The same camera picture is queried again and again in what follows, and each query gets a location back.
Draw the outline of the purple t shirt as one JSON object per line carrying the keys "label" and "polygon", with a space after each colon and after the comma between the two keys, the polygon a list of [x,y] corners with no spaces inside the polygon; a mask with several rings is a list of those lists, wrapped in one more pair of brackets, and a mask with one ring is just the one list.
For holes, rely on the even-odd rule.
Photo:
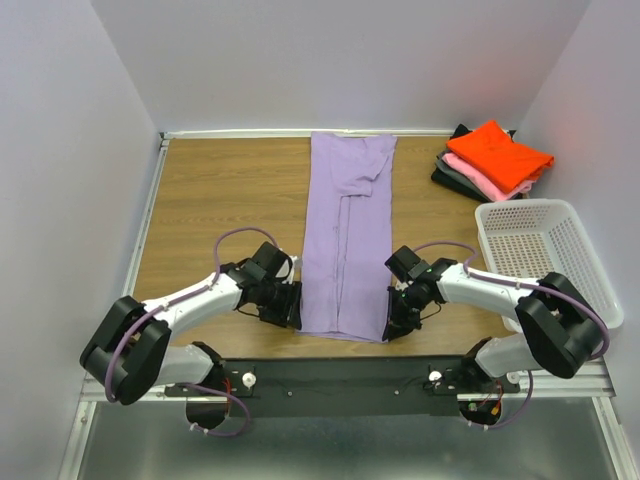
{"label": "purple t shirt", "polygon": [[380,343],[392,254],[392,135],[311,137],[301,333]]}

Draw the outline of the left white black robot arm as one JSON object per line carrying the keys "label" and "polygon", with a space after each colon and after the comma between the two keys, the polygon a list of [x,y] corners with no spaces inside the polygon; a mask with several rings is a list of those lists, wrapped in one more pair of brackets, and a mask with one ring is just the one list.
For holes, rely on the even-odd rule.
{"label": "left white black robot arm", "polygon": [[250,304],[260,321],[300,329],[300,265],[269,242],[253,256],[227,263],[205,279],[164,297],[116,300],[82,351],[79,363],[111,402],[130,405],[156,386],[188,383],[201,395],[222,380],[220,356],[204,344],[172,346],[172,340],[215,316]]}

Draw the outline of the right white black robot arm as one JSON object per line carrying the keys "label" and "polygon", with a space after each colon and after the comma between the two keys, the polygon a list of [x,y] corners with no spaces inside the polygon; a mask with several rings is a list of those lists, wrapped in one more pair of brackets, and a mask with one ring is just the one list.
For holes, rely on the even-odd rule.
{"label": "right white black robot arm", "polygon": [[587,300],[562,274],[520,279],[491,274],[440,258],[433,263],[403,246],[385,263],[398,280],[389,288],[386,341],[422,326],[431,303],[465,304],[516,321],[518,333],[480,340],[443,381],[480,392],[511,372],[544,370],[571,379],[584,363],[601,357],[610,345],[609,330]]}

